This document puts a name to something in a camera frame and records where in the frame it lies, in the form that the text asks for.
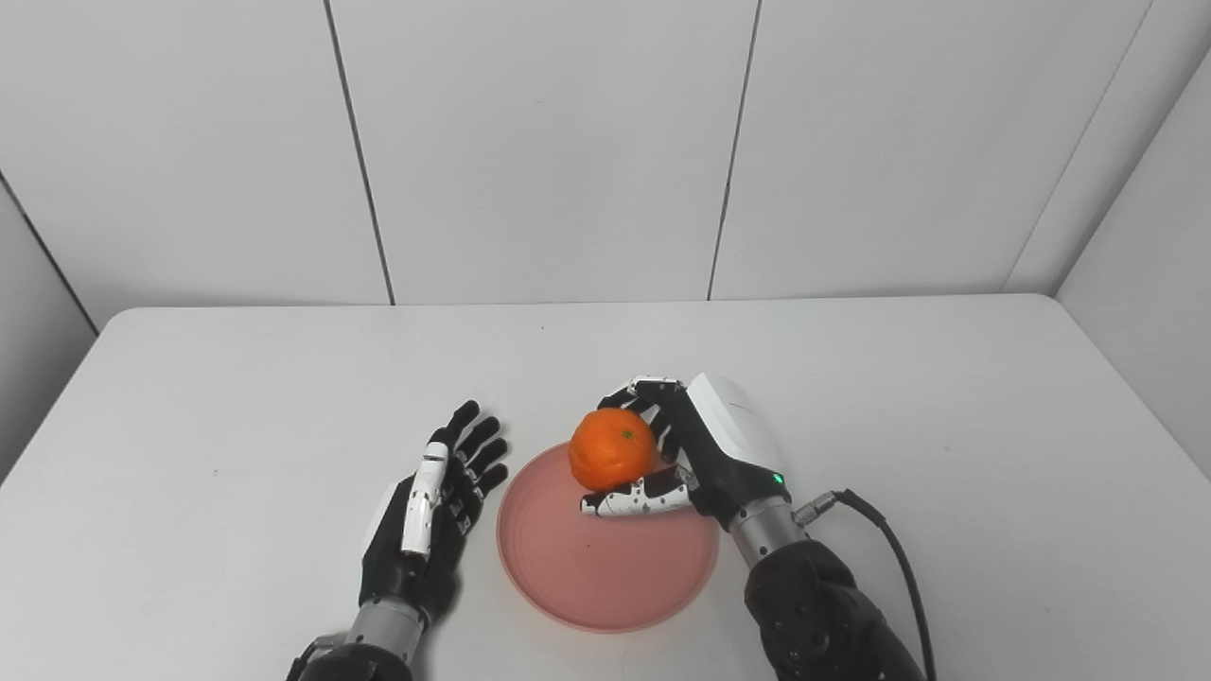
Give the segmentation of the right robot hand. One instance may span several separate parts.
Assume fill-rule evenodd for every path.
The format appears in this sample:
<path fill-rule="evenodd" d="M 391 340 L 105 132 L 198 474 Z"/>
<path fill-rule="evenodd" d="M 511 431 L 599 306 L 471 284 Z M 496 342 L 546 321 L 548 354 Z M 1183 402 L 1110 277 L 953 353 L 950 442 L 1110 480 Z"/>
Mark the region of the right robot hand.
<path fill-rule="evenodd" d="M 639 374 L 599 401 L 639 414 L 662 469 L 589 493 L 580 513 L 622 517 L 691 508 L 723 530 L 757 500 L 791 500 L 773 440 L 744 393 L 721 376 L 683 383 Z"/>

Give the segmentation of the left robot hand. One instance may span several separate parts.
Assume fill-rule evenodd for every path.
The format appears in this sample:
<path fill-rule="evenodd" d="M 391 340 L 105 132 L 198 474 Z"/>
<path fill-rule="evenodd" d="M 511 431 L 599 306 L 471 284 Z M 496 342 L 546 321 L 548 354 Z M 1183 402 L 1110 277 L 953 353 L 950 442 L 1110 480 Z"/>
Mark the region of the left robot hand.
<path fill-rule="evenodd" d="M 501 422 L 484 417 L 475 400 L 435 430 L 417 471 L 388 493 L 360 561 L 358 603 L 406 603 L 424 628 L 448 616 L 467 536 L 484 500 L 509 477 L 507 451 Z"/>

